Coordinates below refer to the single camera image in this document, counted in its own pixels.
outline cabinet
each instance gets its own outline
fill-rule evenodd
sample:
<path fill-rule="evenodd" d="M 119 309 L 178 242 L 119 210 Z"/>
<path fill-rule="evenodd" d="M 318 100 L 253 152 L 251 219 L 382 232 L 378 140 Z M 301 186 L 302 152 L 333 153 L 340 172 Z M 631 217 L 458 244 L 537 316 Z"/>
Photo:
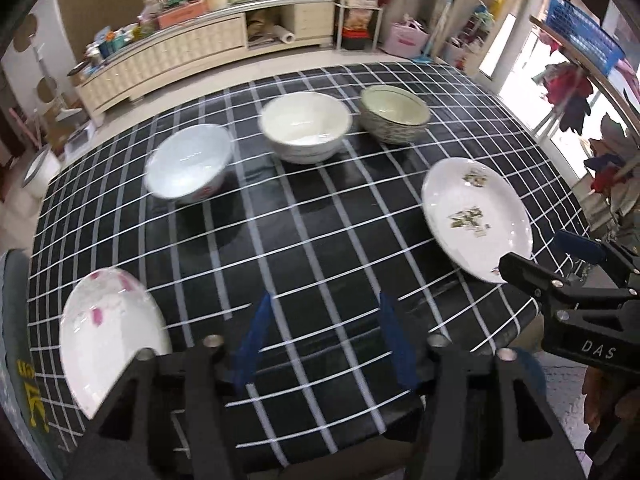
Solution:
<path fill-rule="evenodd" d="M 281 7 L 293 44 L 271 44 L 249 50 L 243 9 Z M 110 58 L 110 64 L 76 87 L 95 123 L 119 101 L 137 99 L 203 70 L 261 53 L 312 44 L 330 44 L 333 0 L 265 0 L 222 9 L 158 32 Z"/>

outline orange box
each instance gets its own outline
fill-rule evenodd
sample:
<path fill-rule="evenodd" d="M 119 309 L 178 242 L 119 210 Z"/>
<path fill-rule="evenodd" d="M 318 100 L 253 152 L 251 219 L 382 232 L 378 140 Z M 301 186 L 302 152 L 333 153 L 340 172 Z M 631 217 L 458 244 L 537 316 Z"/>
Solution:
<path fill-rule="evenodd" d="M 178 23 L 186 22 L 197 18 L 209 12 L 207 10 L 207 4 L 204 0 L 198 0 L 190 4 L 185 4 L 177 9 L 168 10 L 158 16 L 158 25 L 160 28 L 169 28 L 177 25 Z"/>

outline human hand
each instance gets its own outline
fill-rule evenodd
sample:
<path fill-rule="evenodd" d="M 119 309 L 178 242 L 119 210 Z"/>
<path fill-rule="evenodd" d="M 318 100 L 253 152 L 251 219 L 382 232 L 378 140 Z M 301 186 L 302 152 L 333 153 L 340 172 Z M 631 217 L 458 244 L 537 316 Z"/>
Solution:
<path fill-rule="evenodd" d="M 584 375 L 582 393 L 584 399 L 584 423 L 591 431 L 597 431 L 602 416 L 602 399 L 610 387 L 607 375 L 597 368 L 589 367 Z M 633 420 L 640 413 L 640 388 L 630 391 L 622 397 L 614 410 L 616 416 L 623 420 Z"/>

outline screw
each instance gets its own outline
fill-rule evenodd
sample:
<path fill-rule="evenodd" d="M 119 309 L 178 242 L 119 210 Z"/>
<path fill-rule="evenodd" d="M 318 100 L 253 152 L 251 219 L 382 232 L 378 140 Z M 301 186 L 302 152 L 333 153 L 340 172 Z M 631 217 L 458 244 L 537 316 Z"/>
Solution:
<path fill-rule="evenodd" d="M 518 358 L 518 353 L 511 348 L 500 348 L 496 355 L 501 361 L 515 361 Z"/>
<path fill-rule="evenodd" d="M 202 344 L 207 348 L 218 348 L 225 343 L 225 339 L 221 335 L 208 335 L 202 340 Z"/>
<path fill-rule="evenodd" d="M 136 359 L 138 361 L 149 361 L 149 359 L 153 359 L 155 356 L 156 352 L 154 352 L 152 348 L 141 348 L 136 354 Z"/>
<path fill-rule="evenodd" d="M 449 340 L 443 335 L 433 334 L 427 338 L 427 343 L 435 348 L 443 348 L 449 344 Z"/>

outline blue basket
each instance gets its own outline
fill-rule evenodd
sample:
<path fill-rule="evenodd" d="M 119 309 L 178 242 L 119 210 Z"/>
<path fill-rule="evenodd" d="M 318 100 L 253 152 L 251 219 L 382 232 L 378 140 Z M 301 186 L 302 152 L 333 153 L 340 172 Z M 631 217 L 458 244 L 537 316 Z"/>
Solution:
<path fill-rule="evenodd" d="M 550 0 L 545 23 L 583 53 L 606 76 L 625 57 L 618 44 L 567 0 Z"/>

